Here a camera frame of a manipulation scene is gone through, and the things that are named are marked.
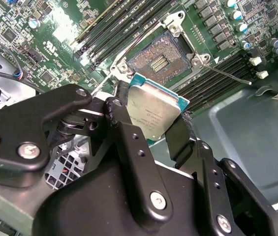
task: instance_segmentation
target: microchip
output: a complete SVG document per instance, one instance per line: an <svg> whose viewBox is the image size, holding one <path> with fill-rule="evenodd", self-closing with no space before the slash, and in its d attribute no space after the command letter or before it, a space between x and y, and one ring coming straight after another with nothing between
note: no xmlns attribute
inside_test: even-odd
<svg viewBox="0 0 278 236"><path fill-rule="evenodd" d="M224 42L222 42L221 44L219 44L217 47L221 50L221 51L223 51L224 49L226 49L226 48L229 48L229 42L228 41L224 41Z"/></svg>
<svg viewBox="0 0 278 236"><path fill-rule="evenodd" d="M195 2L194 6L196 9L201 9L207 4L207 0L198 0Z"/></svg>
<svg viewBox="0 0 278 236"><path fill-rule="evenodd" d="M81 22L80 22L80 26L82 27L82 28L86 28L87 26L89 25L89 23L86 21L86 20L82 20Z"/></svg>
<svg viewBox="0 0 278 236"><path fill-rule="evenodd" d="M225 39L225 34L224 33L219 33L217 36L213 37L213 40L217 43L223 41Z"/></svg>
<svg viewBox="0 0 278 236"><path fill-rule="evenodd" d="M220 25L213 26L211 29L209 29L209 32L212 35L215 35L220 31L221 31L221 26Z"/></svg>
<svg viewBox="0 0 278 236"><path fill-rule="evenodd" d="M255 41L255 36L253 34L249 35L247 38L246 38L246 41L248 43L252 43Z"/></svg>
<svg viewBox="0 0 278 236"><path fill-rule="evenodd" d="M2 36L9 42L12 42L17 34L14 33L10 28L7 28L6 31L2 34Z"/></svg>
<svg viewBox="0 0 278 236"><path fill-rule="evenodd" d="M277 12L274 9L272 11L268 12L269 19L274 18L276 15L277 15Z"/></svg>
<svg viewBox="0 0 278 236"><path fill-rule="evenodd" d="M260 43L259 43L259 46L261 48L265 47L267 45L267 42L265 40L262 40Z"/></svg>
<svg viewBox="0 0 278 236"><path fill-rule="evenodd" d="M81 79L81 77L80 77L79 74L74 74L74 75L72 76L72 79L73 79L74 81L78 82L78 81Z"/></svg>
<svg viewBox="0 0 278 236"><path fill-rule="evenodd" d="M133 56L127 62L128 66L146 78L161 85L165 84L191 68L188 58L179 46L180 43L176 40L184 39L176 39L169 31L164 32Z"/></svg>
<svg viewBox="0 0 278 236"><path fill-rule="evenodd" d="M211 16L209 19L204 21L204 24L207 27L210 27L210 26L214 25L215 23L216 23L216 18L214 16Z"/></svg>
<svg viewBox="0 0 278 236"><path fill-rule="evenodd" d="M211 8L208 6L208 7L204 8L202 11L200 11L199 15L200 15L202 18L206 18L206 17L208 17L211 13L212 13L212 10L211 10Z"/></svg>
<svg viewBox="0 0 278 236"><path fill-rule="evenodd" d="M244 6L244 9L246 12L249 12L250 10L252 10L253 6L251 3L248 3Z"/></svg>
<svg viewBox="0 0 278 236"><path fill-rule="evenodd" d="M48 71L46 71L43 75L42 78L44 79L44 81L46 81L47 83L49 83L50 81L52 81L53 77L51 76L51 74L49 74Z"/></svg>

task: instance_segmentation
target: integrated circuit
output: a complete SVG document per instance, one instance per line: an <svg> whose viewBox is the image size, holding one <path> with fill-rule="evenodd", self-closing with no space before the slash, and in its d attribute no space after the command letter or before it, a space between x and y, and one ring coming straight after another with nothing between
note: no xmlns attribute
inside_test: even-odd
<svg viewBox="0 0 278 236"><path fill-rule="evenodd" d="M272 11L268 12L268 17L269 19L274 18L277 15L277 12L275 9L273 9Z"/></svg>
<svg viewBox="0 0 278 236"><path fill-rule="evenodd" d="M246 12L249 12L250 10L252 10L252 8L253 8L253 6L252 6L251 2L250 2L250 3L247 3L247 4L244 6L244 9L245 9Z"/></svg>
<svg viewBox="0 0 278 236"><path fill-rule="evenodd" d="M14 33L10 28L7 28L2 36L11 43L17 37L17 34Z"/></svg>
<svg viewBox="0 0 278 236"><path fill-rule="evenodd" d="M42 78L43 78L43 80L44 81L46 81L47 83L49 83L50 81L52 81L53 80L53 77L52 77L52 75L51 74L49 74L49 72L48 71L46 71L42 76L41 76Z"/></svg>
<svg viewBox="0 0 278 236"><path fill-rule="evenodd" d="M135 72L161 85L171 78L180 75L191 64L183 53L173 35L166 31L148 44L128 62L128 66Z"/></svg>

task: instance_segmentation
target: wire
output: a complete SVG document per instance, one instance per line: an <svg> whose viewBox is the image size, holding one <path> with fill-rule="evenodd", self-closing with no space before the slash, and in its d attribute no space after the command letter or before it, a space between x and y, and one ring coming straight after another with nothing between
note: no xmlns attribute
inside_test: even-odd
<svg viewBox="0 0 278 236"><path fill-rule="evenodd" d="M4 78L7 78L7 79L10 79L10 80L14 80L14 81L17 81L17 82L20 82L24 85L27 85L29 87L31 87L32 89L36 90L37 92L39 93L44 93L45 91L38 88L36 85L34 85L33 83L29 82L29 81L25 81L25 80L20 80L18 78L16 78L15 76L13 75L9 75L9 74L6 74L6 73L2 73L0 72L0 77L4 77Z"/></svg>
<svg viewBox="0 0 278 236"><path fill-rule="evenodd" d="M15 60L15 63L19 69L20 72L23 72L21 65L19 64L19 61L17 60L17 58L14 56L14 54L12 53L12 51L5 46L3 43L0 42L0 45L13 57L13 59Z"/></svg>

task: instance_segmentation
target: black bracket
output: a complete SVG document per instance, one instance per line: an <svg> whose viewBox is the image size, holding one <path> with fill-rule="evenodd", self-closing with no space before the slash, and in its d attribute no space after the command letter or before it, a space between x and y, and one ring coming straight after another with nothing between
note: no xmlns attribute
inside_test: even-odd
<svg viewBox="0 0 278 236"><path fill-rule="evenodd" d="M133 217L148 231L157 231L171 219L173 207L142 130L132 125L125 104L114 97L106 100L104 112L107 138L91 148L87 172L115 156L115 148Z"/></svg>
<svg viewBox="0 0 278 236"><path fill-rule="evenodd" d="M1 109L0 184L27 187L39 181L60 119L91 100L83 88L67 85Z"/></svg>

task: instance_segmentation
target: green circuit board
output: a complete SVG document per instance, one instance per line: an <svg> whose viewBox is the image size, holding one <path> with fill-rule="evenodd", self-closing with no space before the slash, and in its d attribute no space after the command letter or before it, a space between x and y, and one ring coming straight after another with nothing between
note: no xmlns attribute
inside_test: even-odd
<svg viewBox="0 0 278 236"><path fill-rule="evenodd" d="M258 49L269 72L277 68L278 54L274 53L270 41L278 39L278 0L240 0L233 7L225 4L222 0L0 0L0 42L15 53L26 77L43 90L75 83L91 91L109 73L120 50L143 34L153 22L183 11L186 16L182 27L187 37L199 54L211 56L211 66L237 54L245 40L251 48ZM130 9L128 15L122 15L120 12L127 6ZM230 18L234 10L241 11L241 19ZM246 23L248 29L236 31L239 23ZM211 32L217 24L220 30ZM166 31L156 29L126 55L127 59ZM93 43L96 50L85 47L81 51L92 35L96 38ZM0 52L13 63L8 54ZM100 59L98 65L92 60L94 53L98 55L95 58ZM169 88L190 72L190 68L186 69L163 85ZM206 70L203 69L192 80L204 73ZM109 80L103 90L112 92L115 83Z"/></svg>

